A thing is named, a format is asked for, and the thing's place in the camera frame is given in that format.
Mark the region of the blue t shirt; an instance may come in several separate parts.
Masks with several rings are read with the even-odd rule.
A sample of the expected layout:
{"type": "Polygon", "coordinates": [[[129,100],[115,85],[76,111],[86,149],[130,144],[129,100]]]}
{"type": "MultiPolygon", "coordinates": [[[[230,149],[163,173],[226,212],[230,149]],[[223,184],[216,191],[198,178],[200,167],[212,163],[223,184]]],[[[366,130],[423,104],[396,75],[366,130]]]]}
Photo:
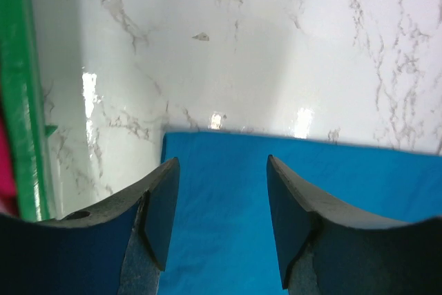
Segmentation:
{"type": "Polygon", "coordinates": [[[168,133],[180,190],[161,294],[440,294],[441,159],[168,133]]]}

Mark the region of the green plastic bin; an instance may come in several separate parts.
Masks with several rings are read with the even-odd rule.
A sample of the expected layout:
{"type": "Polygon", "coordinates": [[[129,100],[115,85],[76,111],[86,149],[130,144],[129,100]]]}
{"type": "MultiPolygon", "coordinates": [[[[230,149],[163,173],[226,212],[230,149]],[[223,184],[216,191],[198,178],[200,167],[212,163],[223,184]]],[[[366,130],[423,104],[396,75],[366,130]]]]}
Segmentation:
{"type": "Polygon", "coordinates": [[[1,0],[1,101],[10,140],[20,216],[55,215],[44,97],[32,0],[1,0]]]}

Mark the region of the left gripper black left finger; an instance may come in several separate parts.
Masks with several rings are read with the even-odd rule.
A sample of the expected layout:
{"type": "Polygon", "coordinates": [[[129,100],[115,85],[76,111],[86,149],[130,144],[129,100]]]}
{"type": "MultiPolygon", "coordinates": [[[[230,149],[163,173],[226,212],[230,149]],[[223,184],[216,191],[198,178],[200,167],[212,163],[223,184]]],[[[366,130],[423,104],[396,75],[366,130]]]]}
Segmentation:
{"type": "Polygon", "coordinates": [[[1,216],[2,294],[156,294],[180,181],[172,158],[61,220],[1,216]]]}

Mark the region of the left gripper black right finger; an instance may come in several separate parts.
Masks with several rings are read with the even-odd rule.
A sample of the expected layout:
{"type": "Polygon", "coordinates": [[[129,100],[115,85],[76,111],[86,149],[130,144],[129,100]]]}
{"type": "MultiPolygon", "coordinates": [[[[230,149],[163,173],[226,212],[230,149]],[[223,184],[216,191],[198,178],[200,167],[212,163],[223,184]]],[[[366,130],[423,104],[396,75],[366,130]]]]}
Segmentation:
{"type": "Polygon", "coordinates": [[[440,294],[441,217],[385,218],[306,181],[278,158],[267,188],[282,288],[290,294],[440,294]]]}

